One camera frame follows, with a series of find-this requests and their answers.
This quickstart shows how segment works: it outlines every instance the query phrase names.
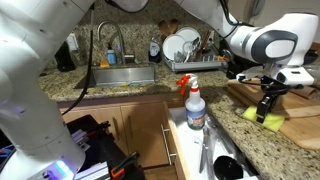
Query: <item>cutting board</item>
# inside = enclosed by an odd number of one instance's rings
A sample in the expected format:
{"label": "cutting board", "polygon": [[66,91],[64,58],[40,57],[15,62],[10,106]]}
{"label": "cutting board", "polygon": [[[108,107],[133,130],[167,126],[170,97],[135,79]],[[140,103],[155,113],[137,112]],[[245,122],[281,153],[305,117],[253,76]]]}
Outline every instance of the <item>cutting board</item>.
{"label": "cutting board", "polygon": [[[257,105],[264,95],[259,86],[235,80],[228,82],[228,91],[246,106]],[[320,149],[320,101],[289,92],[280,96],[272,112],[286,117],[279,131],[288,139],[305,149]]]}

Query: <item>white plate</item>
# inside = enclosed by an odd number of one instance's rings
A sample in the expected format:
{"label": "white plate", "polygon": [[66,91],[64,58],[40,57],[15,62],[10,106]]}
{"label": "white plate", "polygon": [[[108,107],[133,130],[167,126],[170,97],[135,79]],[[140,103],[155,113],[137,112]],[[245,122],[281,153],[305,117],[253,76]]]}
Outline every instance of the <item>white plate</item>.
{"label": "white plate", "polygon": [[197,37],[201,40],[199,32],[191,27],[182,28],[176,34],[182,36],[186,41],[193,41]]}
{"label": "white plate", "polygon": [[180,51],[182,53],[182,47],[185,40],[182,36],[171,34],[168,36],[162,45],[163,54],[170,60],[174,60],[174,53]]}

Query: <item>kitchen wall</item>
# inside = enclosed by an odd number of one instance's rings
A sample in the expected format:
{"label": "kitchen wall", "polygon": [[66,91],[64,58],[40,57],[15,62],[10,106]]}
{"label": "kitchen wall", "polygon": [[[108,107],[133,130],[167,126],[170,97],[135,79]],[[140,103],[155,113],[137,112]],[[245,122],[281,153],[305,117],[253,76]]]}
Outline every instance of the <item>kitchen wall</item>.
{"label": "kitchen wall", "polygon": [[[200,34],[208,29],[212,29],[187,13],[173,0],[149,0],[147,6],[138,13],[123,12],[108,5],[104,0],[97,0],[94,19],[93,60],[99,62],[104,59],[108,42],[111,42],[112,47],[117,49],[118,36],[112,25],[107,24],[103,27],[101,31],[102,41],[98,42],[96,30],[102,21],[112,20],[117,22],[124,37],[126,53],[134,53],[138,60],[148,61],[148,47],[152,32],[160,37],[157,24],[162,20],[166,20],[169,23],[173,18],[180,22],[179,28],[186,26],[193,27]],[[71,56],[77,66],[87,63],[89,54],[89,24],[90,14],[87,13],[74,29],[79,43],[79,52],[72,53]]]}

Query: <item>cleaning spray bottle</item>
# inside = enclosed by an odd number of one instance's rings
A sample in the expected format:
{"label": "cleaning spray bottle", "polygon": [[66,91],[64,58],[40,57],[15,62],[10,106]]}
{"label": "cleaning spray bottle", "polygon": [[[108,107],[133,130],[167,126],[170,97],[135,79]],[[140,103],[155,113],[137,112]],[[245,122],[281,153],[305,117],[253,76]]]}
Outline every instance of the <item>cleaning spray bottle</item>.
{"label": "cleaning spray bottle", "polygon": [[192,84],[189,98],[185,102],[187,122],[191,129],[199,130],[202,129],[205,123],[206,103],[200,97],[198,76],[195,74],[185,74],[179,81],[177,81],[177,85],[181,85],[181,95],[184,95],[187,83]]}

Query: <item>cabinet handle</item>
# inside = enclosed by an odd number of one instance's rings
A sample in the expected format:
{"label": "cabinet handle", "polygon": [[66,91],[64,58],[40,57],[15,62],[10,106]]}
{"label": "cabinet handle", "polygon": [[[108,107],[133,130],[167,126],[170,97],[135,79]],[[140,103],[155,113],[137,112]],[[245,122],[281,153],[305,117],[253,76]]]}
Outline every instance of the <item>cabinet handle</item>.
{"label": "cabinet handle", "polygon": [[164,132],[170,131],[170,129],[164,129],[163,125],[161,124],[161,131],[162,131],[164,145],[166,146],[166,152],[167,152],[169,165],[171,166],[172,165],[171,156],[176,156],[177,154],[170,154],[170,152],[169,152],[168,143],[167,143],[166,135],[164,134]]}
{"label": "cabinet handle", "polygon": [[130,116],[128,116],[128,121],[129,121],[130,136],[131,136],[131,139],[132,139],[133,138],[133,132],[132,132],[132,124],[131,124]]}
{"label": "cabinet handle", "polygon": [[120,141],[120,138],[119,138],[119,127],[118,127],[117,119],[115,117],[112,117],[112,120],[113,120],[113,124],[114,124],[114,129],[116,130],[117,140]]}

